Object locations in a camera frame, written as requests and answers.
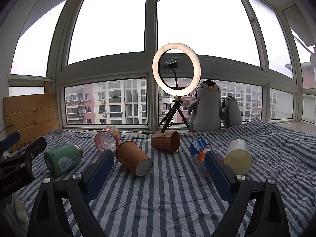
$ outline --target blue gripper pad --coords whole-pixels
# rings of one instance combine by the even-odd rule
[[[84,198],[87,204],[89,204],[91,200],[96,199],[113,165],[114,154],[109,151],[86,184],[86,194]]]
[[[231,195],[231,183],[210,152],[205,154],[204,164],[216,186],[219,195],[221,196],[221,199],[227,201],[230,204],[233,201],[233,197]]]

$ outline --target blue and white striped fabric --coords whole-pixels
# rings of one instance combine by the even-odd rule
[[[246,176],[256,181],[274,178],[281,192],[291,236],[299,236],[308,225],[315,208],[316,137],[262,121],[202,133],[181,133],[176,154],[151,147],[150,136],[122,135],[133,140],[153,160],[145,177],[137,177],[115,161],[91,209],[107,236],[210,236],[228,204],[222,201],[211,180],[201,175],[189,153],[194,138],[205,138],[221,155],[235,139],[245,140],[252,154],[252,167]],[[54,130],[45,138],[47,147],[72,142],[81,145],[84,156],[73,172],[83,172],[94,163],[99,152],[94,134]],[[43,155],[33,161],[35,181],[17,194],[31,212],[41,182],[50,176]],[[66,213],[75,236],[81,236],[68,200]],[[250,201],[237,236],[243,236],[254,202]]]

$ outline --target large penguin plush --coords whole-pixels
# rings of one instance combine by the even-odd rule
[[[241,116],[244,116],[238,107],[235,97],[227,96],[222,102],[224,127],[238,126],[242,124]]]
[[[203,81],[195,91],[195,98],[188,108],[188,113],[192,112],[189,130],[202,132],[220,129],[223,115],[219,86],[211,80]]]

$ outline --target silver screw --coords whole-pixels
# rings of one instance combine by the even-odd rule
[[[72,177],[74,179],[79,179],[79,178],[81,178],[81,174],[80,173],[75,173]]]
[[[237,179],[243,181],[246,179],[246,177],[242,174],[239,174],[239,175],[237,175]]]
[[[49,177],[46,177],[44,180],[43,180],[43,183],[49,183],[51,181],[51,179]]]
[[[268,183],[269,183],[269,184],[275,184],[275,181],[274,181],[272,178],[269,178],[269,179],[268,179]]]

